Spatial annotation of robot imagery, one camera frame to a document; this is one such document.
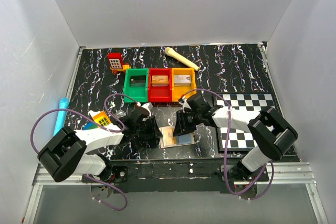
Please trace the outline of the beige leather card holder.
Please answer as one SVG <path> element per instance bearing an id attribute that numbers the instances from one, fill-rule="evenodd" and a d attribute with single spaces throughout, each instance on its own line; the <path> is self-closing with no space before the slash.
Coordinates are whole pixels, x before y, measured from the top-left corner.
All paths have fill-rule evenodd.
<path id="1" fill-rule="evenodd" d="M 159 130 L 162 133 L 162 137 L 159 138 L 159 146 L 161 149 L 192 145 L 195 143 L 195 133 L 173 136 L 174 127 L 172 126 L 160 127 Z"/>

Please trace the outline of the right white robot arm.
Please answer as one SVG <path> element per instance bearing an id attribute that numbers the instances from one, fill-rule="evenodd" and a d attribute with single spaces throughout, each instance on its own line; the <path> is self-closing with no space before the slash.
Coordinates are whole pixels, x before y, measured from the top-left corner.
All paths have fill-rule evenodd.
<path id="1" fill-rule="evenodd" d="M 275 108 L 271 94 L 214 95 L 210 105 L 200 93 L 182 95 L 176 113 L 176 137 L 196 131 L 198 125 L 217 129 L 224 151 L 248 153 L 225 173 L 228 179 L 251 180 L 269 161 L 279 161 L 298 139 L 297 131 Z"/>

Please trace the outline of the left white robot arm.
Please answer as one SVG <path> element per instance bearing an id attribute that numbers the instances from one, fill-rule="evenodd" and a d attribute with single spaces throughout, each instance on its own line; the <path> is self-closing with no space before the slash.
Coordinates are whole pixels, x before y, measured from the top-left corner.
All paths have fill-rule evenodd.
<path id="1" fill-rule="evenodd" d="M 89 174 L 106 182 L 113 173 L 113 164 L 95 150 L 106 146 L 131 143 L 136 152 L 155 144 L 161 137 L 149 104 L 136 107 L 130 114 L 119 110 L 117 123 L 89 130 L 74 131 L 61 128 L 37 153 L 38 160 L 55 182 L 62 182 L 73 174 Z"/>

